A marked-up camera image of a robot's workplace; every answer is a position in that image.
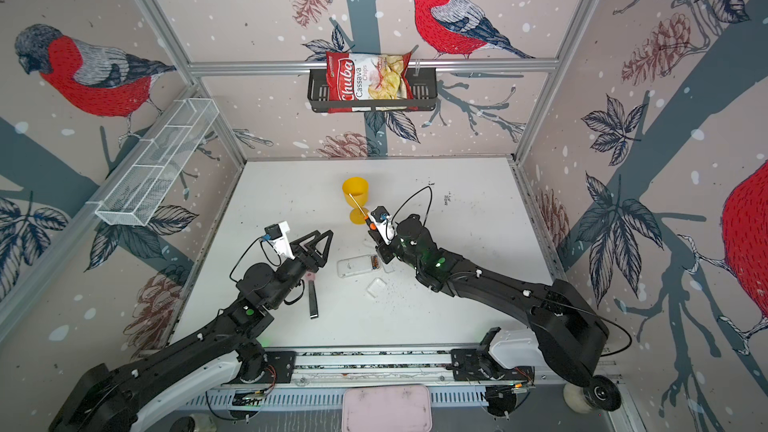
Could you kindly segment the white battery cover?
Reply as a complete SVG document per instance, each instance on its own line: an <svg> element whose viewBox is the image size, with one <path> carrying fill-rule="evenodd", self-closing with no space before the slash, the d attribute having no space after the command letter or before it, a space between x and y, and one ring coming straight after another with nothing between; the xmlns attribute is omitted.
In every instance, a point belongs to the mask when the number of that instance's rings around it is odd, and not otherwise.
<svg viewBox="0 0 768 432"><path fill-rule="evenodd" d="M388 284L381 278L374 278L366 288L366 294L372 299L381 297L388 288Z"/></svg>

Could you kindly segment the orange handled screwdriver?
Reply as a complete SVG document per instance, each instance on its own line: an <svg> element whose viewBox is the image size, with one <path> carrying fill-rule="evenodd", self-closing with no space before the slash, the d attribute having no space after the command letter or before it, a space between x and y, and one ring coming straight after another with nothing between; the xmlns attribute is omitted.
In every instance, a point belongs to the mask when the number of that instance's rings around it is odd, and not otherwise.
<svg viewBox="0 0 768 432"><path fill-rule="evenodd" d="M369 210L366 208L368 193L347 193L345 199L352 207L349 213L350 221L355 225L365 225L370 220Z"/></svg>

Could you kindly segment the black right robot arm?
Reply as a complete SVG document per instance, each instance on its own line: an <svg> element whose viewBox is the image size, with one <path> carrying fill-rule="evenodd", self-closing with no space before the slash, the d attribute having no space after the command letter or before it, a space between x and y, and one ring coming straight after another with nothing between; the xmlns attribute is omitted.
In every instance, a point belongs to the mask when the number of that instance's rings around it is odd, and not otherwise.
<svg viewBox="0 0 768 432"><path fill-rule="evenodd" d="M479 302L526 325L553 372L576 386L590 383L609 331L569 282L526 282L481 267L438 246L417 214L395 225L379 207L365 223L384 262L410 266L416 280L435 293Z"/></svg>

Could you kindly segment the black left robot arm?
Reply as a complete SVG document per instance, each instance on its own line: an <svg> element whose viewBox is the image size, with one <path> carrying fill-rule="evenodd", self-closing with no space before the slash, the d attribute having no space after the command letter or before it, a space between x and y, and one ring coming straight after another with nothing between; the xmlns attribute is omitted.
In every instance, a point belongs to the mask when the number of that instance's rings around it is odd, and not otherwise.
<svg viewBox="0 0 768 432"><path fill-rule="evenodd" d="M114 370L85 372L54 416L52 431L145 431L189 400L234 379L254 382L264 368L259 336L272 311L308 273L328 262L333 233L296 240L270 226L264 241L283 260L250 266L236 281L236 299L206 325L164 349Z"/></svg>

